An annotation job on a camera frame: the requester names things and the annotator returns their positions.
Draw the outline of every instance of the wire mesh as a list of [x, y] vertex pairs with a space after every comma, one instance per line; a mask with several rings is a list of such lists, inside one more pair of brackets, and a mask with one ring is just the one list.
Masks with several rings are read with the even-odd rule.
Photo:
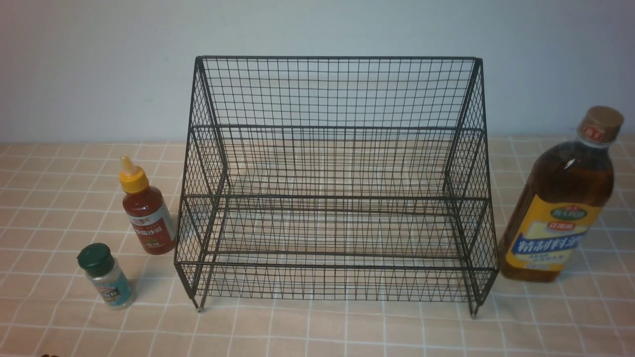
[[189, 297], [467, 301], [498, 272], [478, 58], [199, 57]]

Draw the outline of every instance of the bottle label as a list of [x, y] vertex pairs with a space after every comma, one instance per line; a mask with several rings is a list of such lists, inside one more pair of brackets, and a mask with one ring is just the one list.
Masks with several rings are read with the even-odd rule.
[[604, 130], [597, 126], [587, 125], [582, 129], [582, 134], [592, 142], [601, 144], [602, 138], [604, 137]]
[[159, 248], [174, 240], [177, 230], [165, 203], [153, 214], [145, 217], [128, 215], [141, 244], [147, 248]]
[[534, 196], [505, 260], [521, 269], [562, 270], [601, 210], [578, 203], [547, 203]]
[[112, 283], [100, 284], [98, 281], [93, 281], [93, 284], [104, 302], [110, 306], [122, 305], [132, 295], [132, 288], [123, 272]]

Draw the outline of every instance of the liquid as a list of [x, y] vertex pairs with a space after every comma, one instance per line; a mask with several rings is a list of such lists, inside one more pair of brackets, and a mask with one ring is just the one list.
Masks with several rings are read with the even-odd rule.
[[505, 260], [534, 195], [548, 203], [602, 207], [611, 197], [613, 181], [608, 147], [596, 148], [571, 141], [547, 150], [534, 163], [509, 224], [498, 242], [500, 272], [515, 280], [554, 281], [560, 275], [559, 271], [517, 268]]
[[[148, 188], [138, 193], [127, 193], [123, 198], [123, 208], [126, 210], [126, 213], [132, 217], [149, 216], [162, 208], [164, 204], [165, 201], [163, 200], [161, 191], [154, 186], [148, 186]], [[140, 236], [139, 233], [137, 233], [137, 236], [142, 242], [144, 250], [149, 254], [165, 254], [172, 250], [175, 246], [175, 241], [169, 239], [169, 234], [165, 229], [165, 226], [163, 226], [162, 232], [156, 235], [156, 241], [161, 244], [160, 246], [148, 246], [147, 244], [144, 244], [144, 239], [147, 239], [147, 237]]]

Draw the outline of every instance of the bottle cap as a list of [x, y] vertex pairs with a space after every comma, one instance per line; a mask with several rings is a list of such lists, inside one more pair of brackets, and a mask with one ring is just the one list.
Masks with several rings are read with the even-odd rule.
[[578, 126], [578, 135], [593, 144], [610, 144], [617, 139], [624, 116], [611, 107], [591, 107]]
[[77, 263], [86, 274], [93, 277], [104, 276], [115, 266], [110, 248], [103, 243], [93, 243], [82, 249], [77, 256]]
[[127, 193], [137, 193], [143, 191], [150, 185], [148, 176], [145, 175], [144, 169], [139, 166], [135, 166], [127, 155], [121, 156], [119, 182], [121, 183], [123, 191]]

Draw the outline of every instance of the brown cap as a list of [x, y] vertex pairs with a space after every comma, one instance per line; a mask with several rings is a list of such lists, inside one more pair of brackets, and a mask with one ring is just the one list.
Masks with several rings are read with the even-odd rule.
[[578, 135], [597, 144], [610, 144], [617, 139], [624, 116], [611, 107], [591, 107], [578, 126]]

